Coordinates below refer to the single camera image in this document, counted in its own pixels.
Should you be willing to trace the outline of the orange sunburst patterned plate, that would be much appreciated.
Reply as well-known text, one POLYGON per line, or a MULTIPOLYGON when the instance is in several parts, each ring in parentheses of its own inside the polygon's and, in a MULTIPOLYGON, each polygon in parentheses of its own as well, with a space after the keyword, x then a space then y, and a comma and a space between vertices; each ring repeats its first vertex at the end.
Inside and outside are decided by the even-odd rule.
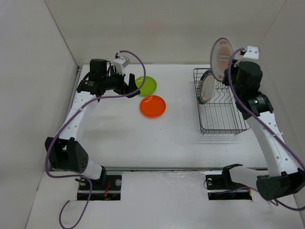
POLYGON ((228 69, 234 48, 227 38, 219 38, 213 45, 210 54, 210 66, 215 79, 224 80, 224 72, 228 69))

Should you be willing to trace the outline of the lime green plate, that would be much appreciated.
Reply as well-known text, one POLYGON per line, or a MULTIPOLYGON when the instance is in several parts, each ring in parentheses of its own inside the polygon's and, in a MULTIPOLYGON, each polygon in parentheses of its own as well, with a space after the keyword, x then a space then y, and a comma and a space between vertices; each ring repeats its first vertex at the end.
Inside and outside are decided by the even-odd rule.
MULTIPOLYGON (((140 87, 143 83, 143 76, 138 77, 135 80, 136 86, 140 87)), ((151 94, 153 94, 157 89, 157 82, 154 78, 150 77, 150 76, 146 76, 144 85, 142 86, 142 88, 140 89, 140 95, 141 96, 149 96, 151 94)))

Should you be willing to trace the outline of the green rimmed white plate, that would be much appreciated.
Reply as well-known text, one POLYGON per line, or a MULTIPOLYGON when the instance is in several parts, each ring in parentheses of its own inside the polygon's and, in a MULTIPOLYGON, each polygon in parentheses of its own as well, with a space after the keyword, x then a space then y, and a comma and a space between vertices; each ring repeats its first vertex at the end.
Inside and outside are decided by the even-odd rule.
POLYGON ((206 104, 214 94, 215 77, 212 70, 203 73, 196 88, 196 97, 199 104, 206 104))

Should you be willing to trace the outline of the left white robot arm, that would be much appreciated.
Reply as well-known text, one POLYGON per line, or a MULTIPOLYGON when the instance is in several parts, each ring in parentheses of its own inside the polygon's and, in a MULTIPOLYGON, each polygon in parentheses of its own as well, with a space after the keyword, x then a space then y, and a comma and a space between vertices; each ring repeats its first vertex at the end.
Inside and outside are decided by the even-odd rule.
POLYGON ((51 168, 74 172, 90 179, 95 189, 102 189, 107 182, 106 170, 89 159, 80 139, 91 113, 106 91, 132 98, 138 95, 134 74, 124 81, 124 69, 130 64, 125 56, 117 56, 112 62, 92 59, 90 70, 78 84, 72 107, 55 137, 48 137, 45 148, 49 153, 51 168))

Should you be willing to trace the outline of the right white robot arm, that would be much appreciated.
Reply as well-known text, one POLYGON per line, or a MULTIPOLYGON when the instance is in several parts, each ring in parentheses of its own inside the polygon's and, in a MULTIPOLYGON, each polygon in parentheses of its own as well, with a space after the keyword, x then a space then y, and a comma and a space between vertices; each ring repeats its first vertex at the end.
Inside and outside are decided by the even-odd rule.
POLYGON ((255 62, 232 60, 223 83, 230 87, 235 104, 252 129, 267 164, 267 174, 241 168, 223 173, 221 184, 231 188, 244 173, 243 184, 256 188, 267 201, 293 195, 305 186, 305 165, 285 144, 269 98, 260 92, 263 72, 255 62))

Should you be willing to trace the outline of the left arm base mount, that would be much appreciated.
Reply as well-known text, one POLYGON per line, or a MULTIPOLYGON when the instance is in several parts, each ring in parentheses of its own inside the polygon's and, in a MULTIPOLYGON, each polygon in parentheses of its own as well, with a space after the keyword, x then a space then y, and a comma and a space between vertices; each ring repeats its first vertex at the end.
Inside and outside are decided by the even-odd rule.
MULTIPOLYGON (((90 184, 84 178, 76 178, 79 182, 77 200, 87 200, 90 191, 90 184)), ((122 174, 111 173, 107 175, 106 183, 103 185, 92 180, 92 201, 119 201, 121 200, 122 174)))

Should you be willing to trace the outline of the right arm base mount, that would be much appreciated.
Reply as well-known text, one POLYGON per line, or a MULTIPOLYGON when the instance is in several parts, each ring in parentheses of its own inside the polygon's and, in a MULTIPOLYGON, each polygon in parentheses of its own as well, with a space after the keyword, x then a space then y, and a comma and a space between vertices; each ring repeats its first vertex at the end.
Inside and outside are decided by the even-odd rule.
POLYGON ((249 188, 224 178, 221 174, 205 174, 204 186, 209 200, 252 200, 249 188))

